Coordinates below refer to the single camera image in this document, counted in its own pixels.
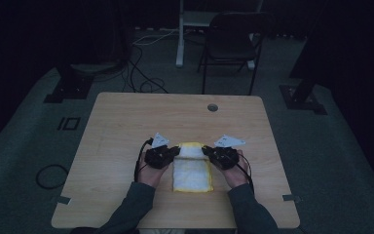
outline desk leg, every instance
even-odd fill
[[[184,1],[180,0],[180,15],[179,15],[179,26],[178,26],[178,48],[177,58],[175,60],[176,67],[183,66],[184,60]]]

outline gray carpet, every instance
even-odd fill
[[[165,32],[136,33],[147,34]],[[202,73],[196,69],[203,37],[193,33],[186,37],[182,68],[175,67],[175,36],[140,46],[143,56],[138,67],[148,77],[162,79],[165,89],[173,94],[201,91]],[[264,46],[253,95],[264,100],[290,188],[302,199],[296,204],[301,228],[281,233],[374,233],[374,174],[331,93],[320,86],[314,91],[328,115],[288,110],[281,97],[279,85],[300,82],[288,75],[304,42],[278,38],[267,40]],[[132,61],[139,55],[134,49]],[[35,176],[51,164],[69,169],[97,94],[132,92],[126,85],[126,74],[98,75],[87,99],[67,99],[59,104],[43,103],[59,79],[55,69],[36,83],[0,134],[0,233],[70,231],[51,227],[61,188],[43,189],[36,184]],[[245,95],[250,75],[246,69],[236,73],[234,67],[211,67],[206,93]],[[137,88],[143,81],[139,73],[133,74]],[[75,131],[58,130],[62,118],[81,118],[81,122]],[[65,178],[65,173],[56,168],[41,176],[48,185]]]

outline robotic hand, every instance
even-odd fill
[[[238,151],[232,147],[211,148],[205,145],[202,151],[210,162],[221,170],[229,170],[239,163]]]

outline wooden table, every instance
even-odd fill
[[[214,103],[218,110],[207,106]],[[53,227],[99,227],[125,198],[142,143],[155,133],[168,146],[196,141],[210,146],[223,135],[244,139],[255,196],[280,228],[296,228],[299,216],[260,97],[102,93],[97,97],[61,196]],[[214,191],[172,192],[172,165],[162,177],[154,209],[139,228],[235,228],[223,175],[212,166]]]

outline towel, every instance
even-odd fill
[[[197,142],[185,142],[178,146],[180,153],[173,162],[173,191],[212,191],[210,162],[203,154],[203,145]]]

